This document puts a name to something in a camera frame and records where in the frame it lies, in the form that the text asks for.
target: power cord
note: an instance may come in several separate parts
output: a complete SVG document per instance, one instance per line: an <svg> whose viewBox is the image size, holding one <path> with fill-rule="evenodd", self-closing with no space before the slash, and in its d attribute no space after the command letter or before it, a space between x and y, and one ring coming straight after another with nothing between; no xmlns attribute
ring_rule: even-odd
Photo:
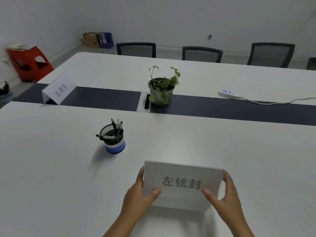
<svg viewBox="0 0 316 237"><path fill-rule="evenodd" d="M219 96L226 97L226 98L229 98L229 99L234 99L234 100L243 99L243 100L247 100L247 101L250 101L250 102L252 102L252 103L259 104L259 105L290 104L290 103L293 103L293 102L296 101L296 100L310 100L310 99L316 99L316 97L307 97L307 98L302 98L302 99L294 99L294 100L289 101L289 102L276 102L276 103L265 104L265 103L259 103L259 102L255 102L255 101L253 101L253 100L249 100L249 99L247 99L247 98L241 97L241 96L239 96L237 93L232 92L232 91L228 91L228 90L221 90L221 91L219 91L217 94L218 94Z"/></svg>

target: office chair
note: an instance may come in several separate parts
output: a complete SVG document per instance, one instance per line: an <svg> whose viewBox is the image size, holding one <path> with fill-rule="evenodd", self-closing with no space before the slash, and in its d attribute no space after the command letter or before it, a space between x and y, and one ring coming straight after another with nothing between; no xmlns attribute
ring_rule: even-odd
<svg viewBox="0 0 316 237"><path fill-rule="evenodd" d="M286 43L252 43L247 65L287 68L294 48L294 44Z"/></svg>
<svg viewBox="0 0 316 237"><path fill-rule="evenodd" d="M201 46L184 46L182 47L183 61L196 62L216 62L220 63L223 56L223 51Z"/></svg>
<svg viewBox="0 0 316 237"><path fill-rule="evenodd" d="M150 42L117 43L118 55L142 56L156 58L156 44Z"/></svg>
<svg viewBox="0 0 316 237"><path fill-rule="evenodd" d="M306 70L316 71L316 57L311 57L308 60L308 64L307 64Z"/></svg>

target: person's left hand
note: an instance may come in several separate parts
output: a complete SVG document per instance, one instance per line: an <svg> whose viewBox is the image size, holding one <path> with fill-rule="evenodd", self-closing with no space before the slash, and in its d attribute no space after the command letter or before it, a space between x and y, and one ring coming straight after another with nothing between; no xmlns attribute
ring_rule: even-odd
<svg viewBox="0 0 316 237"><path fill-rule="evenodd" d="M142 167L136 178L136 183L128 189L124 201L122 210L120 213L121 217L127 217L130 220L138 222L139 219L144 215L149 206L154 200L160 195L161 189L156 189L148 197L143 195L143 176L144 167Z"/></svg>

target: mesh pen holder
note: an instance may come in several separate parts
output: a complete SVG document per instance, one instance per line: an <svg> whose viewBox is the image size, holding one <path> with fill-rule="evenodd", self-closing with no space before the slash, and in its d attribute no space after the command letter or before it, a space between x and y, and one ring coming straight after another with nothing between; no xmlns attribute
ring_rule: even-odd
<svg viewBox="0 0 316 237"><path fill-rule="evenodd" d="M125 140L124 140L124 130L122 129L122 133L118 135L116 139L110 140L110 139L104 139L103 137L100 137L100 140L104 141L106 150L111 154L117 154L120 153L125 148ZM102 128L100 131L100 135L109 135L109 136L115 136L115 129L112 124L109 124Z"/></svg>

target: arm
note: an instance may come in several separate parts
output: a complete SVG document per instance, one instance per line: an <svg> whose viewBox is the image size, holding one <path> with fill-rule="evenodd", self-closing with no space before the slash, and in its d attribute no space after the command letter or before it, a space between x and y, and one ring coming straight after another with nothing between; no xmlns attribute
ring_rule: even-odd
<svg viewBox="0 0 316 237"><path fill-rule="evenodd" d="M202 189L203 194L227 224L234 237L255 237L244 217L237 189L227 172L225 172L223 180L226 185L223 199L218 200L207 188Z"/></svg>
<svg viewBox="0 0 316 237"><path fill-rule="evenodd" d="M160 195L161 190L156 189L153 191L152 195L144 197L143 175L144 167L140 169L136 183L128 189L124 197L119 217L103 235L103 237L128 237L146 210Z"/></svg>

